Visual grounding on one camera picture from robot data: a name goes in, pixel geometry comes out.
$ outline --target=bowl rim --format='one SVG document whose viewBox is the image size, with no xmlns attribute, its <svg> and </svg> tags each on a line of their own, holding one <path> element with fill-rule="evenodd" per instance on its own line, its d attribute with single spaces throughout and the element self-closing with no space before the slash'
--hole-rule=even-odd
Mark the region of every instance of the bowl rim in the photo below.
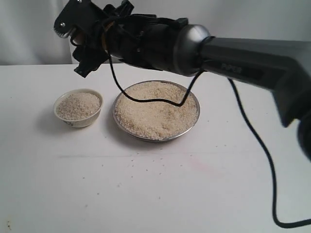
<svg viewBox="0 0 311 233">
<path fill-rule="evenodd" d="M 174 83 L 174 82 L 170 82 L 170 81 L 167 81 L 167 80 L 148 80 L 148 81 L 142 81 L 142 82 L 139 82 L 139 83 L 136 83 L 136 84 L 133 84 L 129 87 L 127 87 L 125 89 L 125 91 L 128 89 L 128 88 L 131 88 L 132 86 L 134 85 L 138 85 L 138 84 L 142 84 L 142 83 L 150 83 L 150 82 L 161 82 L 161 83 L 169 83 L 169 84 L 172 84 L 172 85 L 175 85 L 177 87 L 179 87 L 180 89 L 186 91 L 187 88 L 185 88 L 184 86 L 178 84 L 178 83 Z M 117 105 L 117 101 L 118 99 L 122 96 L 122 93 L 119 93 L 118 96 L 116 97 L 115 101 L 113 102 L 113 105 L 112 105 L 112 115 L 113 115 L 113 118 L 116 122 L 116 124 L 118 125 L 118 127 L 123 130 L 125 133 L 127 133 L 128 135 L 132 136 L 132 137 L 135 137 L 135 138 L 138 138 L 140 140 L 143 140 L 143 141 L 148 141 L 148 142 L 167 142 L 167 141 L 170 141 L 170 140 L 173 140 L 173 139 L 176 139 L 182 135 L 184 135 L 185 133 L 187 133 L 189 130 L 191 130 L 195 124 L 197 123 L 198 119 L 199 119 L 199 116 L 200 116 L 200 113 L 201 113 L 201 108 L 200 108 L 200 103 L 197 99 L 197 97 L 192 93 L 190 92 L 189 95 L 192 96 L 194 102 L 195 102 L 195 105 L 196 105 L 196 111 L 197 111 L 197 117 L 196 117 L 196 120 L 194 122 L 194 124 L 189 128 L 187 129 L 186 131 L 184 132 L 181 132 L 181 133 L 178 133 L 174 136 L 171 136 L 171 137 L 168 137 L 168 138 L 165 138 L 165 139 L 162 139 L 162 140 L 159 140 L 159 139 L 149 139 L 149 138 L 146 138 L 146 137 L 142 137 L 142 136 L 139 136 L 137 134 L 134 134 L 132 132 L 130 132 L 129 130 L 127 130 L 124 126 L 121 125 L 121 123 L 119 122 L 117 116 L 116 116 L 116 105 Z"/>
<path fill-rule="evenodd" d="M 98 110 L 95 113 L 93 113 L 92 115 L 90 115 L 90 116 L 88 116 L 86 118 L 83 118 L 83 119 L 68 120 L 68 119 L 61 118 L 57 114 L 57 106 L 62 102 L 61 101 L 62 99 L 67 98 L 70 94 L 73 94 L 73 93 L 90 93 L 90 94 L 94 94 L 97 97 L 99 97 L 99 99 L 101 101 L 101 105 L 100 105 L 100 107 L 98 108 Z M 66 121 L 66 122 L 79 122 L 79 121 L 82 121 L 82 120 L 90 119 L 91 117 L 93 117 L 96 114 L 98 114 L 98 112 L 102 109 L 103 103 L 104 103 L 103 96 L 98 91 L 95 91 L 95 90 L 89 89 L 89 88 L 80 88 L 80 89 L 74 89 L 74 90 L 68 91 L 68 92 L 64 93 L 63 95 L 61 95 L 60 97 L 58 97 L 57 100 L 55 101 L 54 105 L 53 105 L 53 111 L 54 111 L 55 116 L 57 118 L 61 119 L 62 121 Z"/>
</svg>

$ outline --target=stainless steel plate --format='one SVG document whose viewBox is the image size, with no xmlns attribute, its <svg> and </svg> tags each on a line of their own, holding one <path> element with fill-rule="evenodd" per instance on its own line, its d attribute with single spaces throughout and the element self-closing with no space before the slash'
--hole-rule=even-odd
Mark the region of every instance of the stainless steel plate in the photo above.
<svg viewBox="0 0 311 233">
<path fill-rule="evenodd" d="M 173 82 L 169 82 L 169 81 L 164 81 L 164 80 L 149 80 L 149 81 L 144 81 L 144 82 L 136 83 L 136 84 L 134 84 L 134 85 L 141 84 L 141 83 L 148 83 L 148 82 L 170 83 L 170 84 L 173 84 L 173 85 L 179 87 L 181 90 L 184 90 L 184 91 L 187 90 L 187 89 L 186 89 L 184 86 L 182 86 L 182 85 L 179 85 L 179 84 L 173 83 Z M 195 104 L 196 104 L 196 109 L 197 109 L 197 118 L 196 118 L 195 123 L 193 124 L 193 126 L 194 126 L 194 125 L 196 124 L 196 122 L 198 121 L 199 116 L 200 116 L 200 104 L 199 104 L 198 99 L 195 97 L 195 95 L 194 95 L 192 92 L 190 92 L 190 95 L 191 95 L 192 98 L 194 99 Z M 188 132 L 189 130 L 191 130 L 192 127 L 193 127 L 193 126 L 192 126 L 191 128 L 187 129 L 187 130 L 184 131 L 184 132 L 181 132 L 181 133 L 179 133 L 179 134 L 176 134 L 176 135 L 174 135 L 174 136 L 172 136 L 172 137 L 165 138 L 165 139 L 163 139 L 163 140 L 152 140 L 152 139 L 149 139 L 149 138 L 142 137 L 142 136 L 139 136 L 139 135 L 137 135 L 137 134 L 134 134 L 134 133 L 128 131 L 126 128 L 124 128 L 124 127 L 121 125 L 121 123 L 119 122 L 119 120 L 117 119 L 115 109 L 116 109 L 117 101 L 118 101 L 118 99 L 119 99 L 121 96 L 122 96 L 122 93 L 120 93 L 120 94 L 117 96 L 116 100 L 114 101 L 113 107 L 112 107 L 112 114 L 113 114 L 113 118 L 114 118 L 115 122 L 117 123 L 117 125 L 119 126 L 119 128 L 122 129 L 124 132 L 126 132 L 126 133 L 127 133 L 128 135 L 130 135 L 130 136 L 133 136 L 133 137 L 135 137 L 135 138 L 138 138 L 138 139 L 143 140 L 143 141 L 148 141 L 148 142 L 168 142 L 168 141 L 171 141 L 171 140 L 173 140 L 173 139 L 176 139 L 176 138 L 180 137 L 181 135 L 183 135 L 183 134 L 185 134 L 186 132 Z"/>
</svg>

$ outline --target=white wall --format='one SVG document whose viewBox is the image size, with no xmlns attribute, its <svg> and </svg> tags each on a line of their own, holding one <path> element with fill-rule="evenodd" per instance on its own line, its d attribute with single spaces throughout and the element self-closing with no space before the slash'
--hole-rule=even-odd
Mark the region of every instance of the white wall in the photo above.
<svg viewBox="0 0 311 233">
<path fill-rule="evenodd" d="M 52 18 L 60 11 L 55 7 L 55 2 L 60 1 L 0 1 L 0 65 L 63 63 L 67 60 L 67 40 L 58 38 L 52 31 Z M 108 3 L 118 6 L 121 0 L 93 2 L 103 8 Z M 311 41 L 311 0 L 131 2 L 135 6 L 134 13 L 170 18 L 188 17 L 190 23 L 206 26 L 215 36 Z"/>
</svg>

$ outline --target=small bowl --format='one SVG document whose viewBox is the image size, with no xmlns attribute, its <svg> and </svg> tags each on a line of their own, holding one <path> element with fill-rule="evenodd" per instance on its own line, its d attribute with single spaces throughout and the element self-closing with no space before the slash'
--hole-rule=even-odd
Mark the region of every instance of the small bowl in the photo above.
<svg viewBox="0 0 311 233">
<path fill-rule="evenodd" d="M 99 107 L 99 109 L 96 111 L 96 113 L 94 113 L 93 115 L 91 116 L 88 116 L 87 118 L 84 118 L 84 119 L 80 119 L 80 120 L 66 120 L 66 119 L 63 119 L 61 118 L 58 114 L 57 114 L 57 106 L 63 101 L 65 100 L 69 95 L 71 94 L 76 94 L 76 93 L 90 93 L 90 94 L 93 94 L 95 96 L 97 96 L 100 101 L 101 101 L 101 106 Z M 72 91 L 69 91 L 65 94 L 63 94 L 61 97 L 59 97 L 56 101 L 55 101 L 55 104 L 54 104 L 54 114 L 57 118 L 59 118 L 60 120 L 62 120 L 63 122 L 65 122 L 66 124 L 72 126 L 72 127 L 75 127 L 75 128 L 82 128 L 82 127 L 86 127 L 86 126 L 89 126 L 91 124 L 94 123 L 94 121 L 96 121 L 96 119 L 98 118 L 100 112 L 101 112 L 101 109 L 102 109 L 102 106 L 103 106 L 103 97 L 100 93 L 98 93 L 97 91 L 94 91 L 94 90 L 91 90 L 91 89 L 77 89 L 77 90 L 72 90 Z"/>
<path fill-rule="evenodd" d="M 170 82 L 170 81 L 165 81 L 165 80 L 149 80 L 149 81 L 144 81 L 144 82 L 140 82 L 140 83 L 136 83 L 136 84 L 134 84 L 134 85 L 131 85 L 131 86 L 129 86 L 128 88 L 130 88 L 130 87 L 132 87 L 132 86 L 135 86 L 135 85 L 137 85 L 137 84 L 148 83 L 148 82 L 169 83 L 169 84 L 173 84 L 173 85 L 179 87 L 181 90 L 184 90 L 184 91 L 187 90 L 187 88 L 185 88 L 184 86 L 182 86 L 182 85 L 180 85 L 180 84 L 173 83 L 173 82 Z M 128 135 L 130 135 L 130 136 L 132 136 L 132 137 L 135 137 L 135 138 L 137 138 L 137 139 L 140 139 L 140 140 L 142 140 L 142 141 L 146 141 L 146 142 L 168 142 L 168 141 L 174 140 L 174 139 L 180 137 L 181 135 L 184 135 L 184 134 L 187 133 L 189 130 L 191 130 L 191 129 L 194 127 L 194 125 L 196 124 L 196 122 L 198 121 L 199 116 L 200 116 L 200 104 L 199 104 L 199 101 L 198 101 L 198 99 L 196 98 L 196 96 L 195 96 L 192 92 L 190 92 L 190 93 L 189 93 L 189 96 L 191 96 L 191 97 L 193 98 L 193 100 L 194 100 L 194 102 L 195 102 L 195 105 L 196 105 L 196 111 L 197 111 L 197 118 L 196 118 L 195 123 L 194 123 L 189 129 L 187 129 L 186 131 L 181 132 L 181 133 L 179 133 L 179 134 L 176 134 L 176 135 L 174 135 L 174 136 L 171 136 L 171 137 L 168 137 L 168 138 L 164 138 L 164 139 L 162 139 L 162 140 L 158 140 L 158 139 L 149 139 L 149 138 L 147 138 L 147 137 L 142 137 L 142 136 L 139 136 L 139 135 L 137 135 L 137 134 L 134 134 L 134 133 L 128 131 L 128 130 L 127 130 L 124 126 L 122 126 L 121 123 L 119 122 L 119 120 L 118 120 L 118 118 L 117 118 L 117 116 L 116 116 L 116 111 L 115 111 L 115 109 L 116 109 L 116 106 L 117 106 L 117 101 L 118 101 L 118 99 L 119 99 L 121 96 L 122 96 L 122 93 L 120 93 L 120 94 L 117 96 L 116 100 L 115 100 L 114 103 L 113 103 L 113 106 L 112 106 L 112 115 L 113 115 L 113 118 L 114 118 L 116 124 L 118 125 L 118 127 L 119 127 L 121 130 L 123 130 L 123 131 L 124 131 L 125 133 L 127 133 Z"/>
</svg>

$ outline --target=rice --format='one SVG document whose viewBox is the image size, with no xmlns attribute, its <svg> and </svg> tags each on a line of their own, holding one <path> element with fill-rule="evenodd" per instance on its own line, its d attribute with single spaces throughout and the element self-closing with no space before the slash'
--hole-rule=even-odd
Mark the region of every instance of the rice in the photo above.
<svg viewBox="0 0 311 233">
<path fill-rule="evenodd" d="M 137 99 L 168 99 L 180 102 L 185 94 L 178 86 L 163 82 L 139 83 L 126 89 Z M 197 107 L 191 95 L 176 107 L 164 102 L 139 103 L 121 95 L 115 114 L 120 124 L 131 133 L 152 140 L 163 140 L 183 133 L 197 121 Z"/>
<path fill-rule="evenodd" d="M 81 120 L 94 113 L 101 106 L 101 100 L 91 93 L 69 95 L 56 108 L 57 114 L 65 120 Z"/>
</svg>

